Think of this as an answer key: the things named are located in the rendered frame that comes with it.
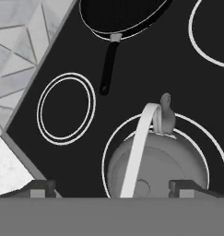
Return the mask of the black glass hob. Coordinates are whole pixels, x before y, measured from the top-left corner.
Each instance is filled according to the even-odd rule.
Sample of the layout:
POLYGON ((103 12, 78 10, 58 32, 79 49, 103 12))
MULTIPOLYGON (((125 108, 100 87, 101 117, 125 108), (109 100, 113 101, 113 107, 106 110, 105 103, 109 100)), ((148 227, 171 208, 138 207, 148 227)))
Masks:
POLYGON ((108 46, 72 8, 2 135, 14 154, 62 197, 106 197, 113 151, 168 92, 179 133, 202 151, 210 189, 224 194, 224 0, 172 0, 155 24, 121 41, 102 96, 108 46))

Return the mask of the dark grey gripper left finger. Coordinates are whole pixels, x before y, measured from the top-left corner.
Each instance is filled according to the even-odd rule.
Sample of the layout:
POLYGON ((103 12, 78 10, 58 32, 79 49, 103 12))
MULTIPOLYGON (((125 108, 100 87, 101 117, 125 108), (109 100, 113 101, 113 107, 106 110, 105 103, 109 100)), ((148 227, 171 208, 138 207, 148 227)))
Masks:
POLYGON ((0 197, 57 198, 59 194, 56 193, 55 186, 55 180, 32 180, 22 188, 2 194, 0 197))

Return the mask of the black frying pan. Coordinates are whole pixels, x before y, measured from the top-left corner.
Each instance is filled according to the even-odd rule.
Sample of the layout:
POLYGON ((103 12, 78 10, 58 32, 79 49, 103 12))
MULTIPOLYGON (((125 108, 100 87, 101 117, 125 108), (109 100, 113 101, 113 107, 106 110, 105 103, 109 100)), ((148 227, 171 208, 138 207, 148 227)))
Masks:
POLYGON ((110 91, 117 48, 122 40, 140 34, 170 7, 172 0, 79 0, 83 23, 99 38, 108 41, 100 81, 100 94, 110 91))

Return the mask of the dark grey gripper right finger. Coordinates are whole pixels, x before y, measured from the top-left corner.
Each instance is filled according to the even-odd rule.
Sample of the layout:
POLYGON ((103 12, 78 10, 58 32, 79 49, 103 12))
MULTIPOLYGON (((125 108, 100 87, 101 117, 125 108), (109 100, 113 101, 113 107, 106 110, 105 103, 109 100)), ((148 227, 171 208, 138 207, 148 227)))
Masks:
POLYGON ((169 198, 224 198, 224 195, 202 188, 192 180, 170 180, 169 198))

